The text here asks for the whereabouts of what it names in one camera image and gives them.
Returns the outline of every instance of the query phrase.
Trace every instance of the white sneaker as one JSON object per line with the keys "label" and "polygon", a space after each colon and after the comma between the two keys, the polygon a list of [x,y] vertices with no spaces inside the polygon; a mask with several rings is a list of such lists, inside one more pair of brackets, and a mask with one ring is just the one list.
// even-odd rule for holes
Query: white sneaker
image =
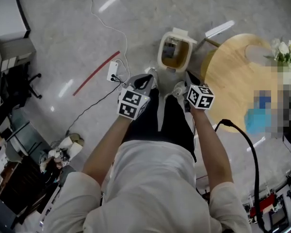
{"label": "white sneaker", "polygon": [[168,93],[165,97],[164,100],[168,98],[168,96],[173,95],[176,99],[182,96],[186,92],[186,86],[184,81],[180,81],[177,83],[171,93]]}
{"label": "white sneaker", "polygon": [[154,78],[154,81],[153,81],[153,84],[152,84],[152,87],[151,89],[154,89],[154,88],[159,88],[158,86],[158,82],[159,82],[159,76],[155,70],[155,68],[150,68],[149,71],[147,71],[148,74],[151,74]]}

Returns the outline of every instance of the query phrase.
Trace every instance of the table top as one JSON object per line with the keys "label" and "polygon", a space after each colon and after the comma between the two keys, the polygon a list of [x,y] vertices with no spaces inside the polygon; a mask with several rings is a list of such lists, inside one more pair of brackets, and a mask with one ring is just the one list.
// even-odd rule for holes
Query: table top
{"label": "table top", "polygon": [[[253,108],[255,91],[271,91],[272,109],[277,106],[277,71],[274,67],[262,67],[250,62],[245,56],[247,46],[254,45],[270,49],[268,42],[254,34],[239,34],[224,42],[210,60],[205,83],[215,94],[209,111],[218,123],[229,119],[246,131],[244,116]],[[221,126],[229,132],[236,129]]]}

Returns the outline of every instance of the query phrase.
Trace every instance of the white cube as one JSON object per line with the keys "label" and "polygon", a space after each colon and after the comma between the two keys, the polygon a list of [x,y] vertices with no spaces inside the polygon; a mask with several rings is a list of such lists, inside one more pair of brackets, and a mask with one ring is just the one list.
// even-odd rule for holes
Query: white cube
{"label": "white cube", "polygon": [[196,109],[209,110],[214,102],[215,95],[209,87],[191,85],[187,100]]}
{"label": "white cube", "polygon": [[150,97],[123,88],[118,100],[117,114],[136,120],[146,109]]}

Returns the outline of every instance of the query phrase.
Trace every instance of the power strip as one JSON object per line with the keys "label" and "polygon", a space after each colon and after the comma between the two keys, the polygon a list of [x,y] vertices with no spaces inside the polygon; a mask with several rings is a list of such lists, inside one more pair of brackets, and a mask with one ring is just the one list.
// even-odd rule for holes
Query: power strip
{"label": "power strip", "polygon": [[114,82],[114,78],[112,77],[112,75],[113,74],[116,75],[117,68],[118,68],[118,63],[116,61],[111,61],[109,65],[108,75],[107,75],[108,81]]}

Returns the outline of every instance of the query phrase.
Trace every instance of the gray floor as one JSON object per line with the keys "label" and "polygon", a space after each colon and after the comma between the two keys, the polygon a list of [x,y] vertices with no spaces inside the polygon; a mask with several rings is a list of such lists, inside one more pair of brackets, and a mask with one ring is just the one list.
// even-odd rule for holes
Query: gray floor
{"label": "gray floor", "polygon": [[[291,39],[291,0],[117,0],[99,13],[98,8],[106,1],[94,0],[93,11],[107,25],[127,35],[127,57],[132,75],[149,66],[157,66],[161,37],[173,27],[188,30],[190,37],[200,41],[209,29],[234,20],[236,24],[214,40],[224,42],[239,33],[254,33],[268,41],[275,37]],[[50,143],[62,137],[86,107],[114,88],[115,84],[106,81],[108,67],[104,67],[75,97],[72,96],[114,52],[120,50],[120,58],[124,61],[125,40],[122,34],[104,28],[91,15],[90,0],[21,0],[21,4],[32,29],[30,38],[37,50],[32,73],[42,73],[34,87],[43,95],[41,100],[30,99],[23,111]],[[195,52],[190,68],[198,72],[210,49],[204,46]],[[73,80],[72,85],[60,98],[60,91],[70,80]],[[84,149],[72,163],[76,169],[82,167],[116,118],[117,96],[114,92],[87,111],[71,128],[85,139]],[[234,181],[245,199],[254,183],[252,154],[247,152],[247,143],[240,135],[221,130],[218,134],[228,152]],[[262,136],[251,138],[255,143]],[[267,182],[272,188],[291,168],[291,154],[278,139],[266,140],[257,147],[257,152],[260,183]],[[201,177],[205,172],[198,144],[196,155],[196,175]]]}

